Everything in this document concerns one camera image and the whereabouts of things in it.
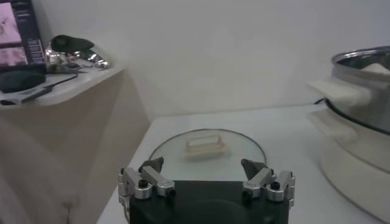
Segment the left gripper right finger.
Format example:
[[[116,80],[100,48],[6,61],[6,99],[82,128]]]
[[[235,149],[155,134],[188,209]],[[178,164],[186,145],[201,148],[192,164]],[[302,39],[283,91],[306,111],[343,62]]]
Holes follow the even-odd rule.
[[[242,159],[241,165],[248,178],[243,182],[243,201],[250,203],[265,194],[273,202],[295,202],[295,176],[291,171],[283,170],[275,174],[265,163]]]

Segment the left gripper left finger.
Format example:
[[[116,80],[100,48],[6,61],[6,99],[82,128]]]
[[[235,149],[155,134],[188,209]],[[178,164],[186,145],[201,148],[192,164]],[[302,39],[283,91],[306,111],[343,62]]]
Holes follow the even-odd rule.
[[[160,173],[164,158],[159,157],[145,161],[135,170],[131,167],[122,168],[118,174],[118,194],[121,198],[135,197],[139,200],[151,198],[152,191],[158,196],[172,200],[176,196],[176,186]]]

